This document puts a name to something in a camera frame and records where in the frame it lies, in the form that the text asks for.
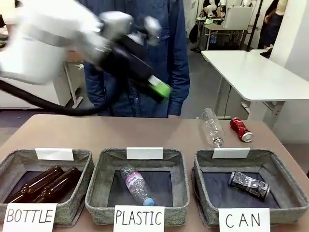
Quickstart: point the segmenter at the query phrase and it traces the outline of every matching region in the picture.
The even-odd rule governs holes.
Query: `pink bottle label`
[[[137,181],[137,180],[143,180],[143,177],[141,176],[141,174],[139,173],[132,173],[131,175],[129,175],[127,178],[126,178],[126,186],[128,189],[130,189],[130,187],[132,185],[134,185],[134,183]]]

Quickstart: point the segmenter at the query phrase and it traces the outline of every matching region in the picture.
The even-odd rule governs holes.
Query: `brown table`
[[[265,148],[278,154],[303,190],[309,195],[309,181],[298,164],[279,142],[276,136],[262,122],[247,121],[254,133],[252,143],[242,143],[229,128],[228,121],[221,121],[226,133],[225,147]],[[186,159],[188,174],[193,167],[194,154],[199,149],[211,148],[206,142],[202,125],[196,119],[146,119],[112,117],[67,117],[36,115],[26,122],[0,149],[0,160],[11,151],[21,148],[70,147],[89,149],[94,162],[101,150],[107,147],[166,147],[177,148]],[[197,212],[190,181],[190,205],[186,225],[167,228],[168,232],[217,232],[203,226]],[[111,232],[112,226],[96,226],[90,214],[84,209],[77,224],[72,228],[55,228],[56,232]],[[309,231],[309,212],[298,223],[279,225],[272,232]]]

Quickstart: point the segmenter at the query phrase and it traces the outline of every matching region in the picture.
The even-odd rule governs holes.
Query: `blue denim shirt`
[[[154,75],[168,83],[173,91],[169,99],[158,104],[139,93],[130,82],[129,90],[102,116],[167,117],[181,114],[183,101],[190,87],[183,0],[79,0],[96,15],[105,11],[121,11],[133,16],[142,25],[146,16],[159,20],[162,31],[158,46],[146,46],[147,63]],[[115,79],[97,71],[92,64],[84,64],[86,88],[90,101],[99,107],[115,90]]]

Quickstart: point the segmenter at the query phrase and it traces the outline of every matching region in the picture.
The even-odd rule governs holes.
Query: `soda can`
[[[236,131],[240,140],[246,143],[253,140],[253,133],[247,129],[243,121],[238,117],[235,117],[230,121],[230,126],[234,131]]]
[[[228,185],[246,191],[261,200],[264,200],[270,191],[268,183],[256,180],[240,172],[231,174]]]

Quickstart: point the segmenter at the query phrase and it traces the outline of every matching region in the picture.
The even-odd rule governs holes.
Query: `white paper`
[[[247,158],[250,151],[249,147],[240,147],[240,148],[215,148],[213,152],[213,159],[221,158]]]
[[[128,147],[126,149],[128,160],[160,160],[163,159],[162,147]]]
[[[163,232],[164,207],[116,205],[114,232]]]
[[[10,203],[3,232],[52,232],[56,203]]]
[[[74,161],[72,148],[36,148],[39,160],[68,160]]]
[[[219,209],[220,232],[270,232],[268,208]]]

